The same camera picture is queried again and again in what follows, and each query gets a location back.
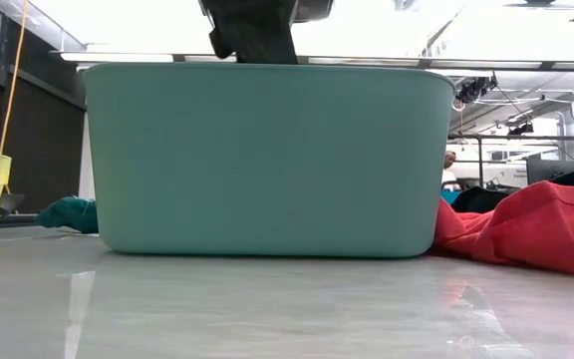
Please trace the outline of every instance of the red cloth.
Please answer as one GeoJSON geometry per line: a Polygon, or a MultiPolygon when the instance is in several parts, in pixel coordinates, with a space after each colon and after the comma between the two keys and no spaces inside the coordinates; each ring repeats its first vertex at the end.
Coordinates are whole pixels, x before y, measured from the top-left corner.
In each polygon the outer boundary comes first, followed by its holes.
{"type": "Polygon", "coordinates": [[[574,274],[574,186],[536,183],[484,214],[440,199],[432,251],[574,274]]]}

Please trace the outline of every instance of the white floor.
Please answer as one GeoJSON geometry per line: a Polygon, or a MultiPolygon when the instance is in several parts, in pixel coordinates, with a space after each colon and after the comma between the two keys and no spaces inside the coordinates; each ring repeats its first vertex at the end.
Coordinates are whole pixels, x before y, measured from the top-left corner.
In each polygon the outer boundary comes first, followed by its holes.
{"type": "Polygon", "coordinates": [[[7,358],[574,358],[574,277],[434,257],[122,256],[0,229],[7,358]]]}

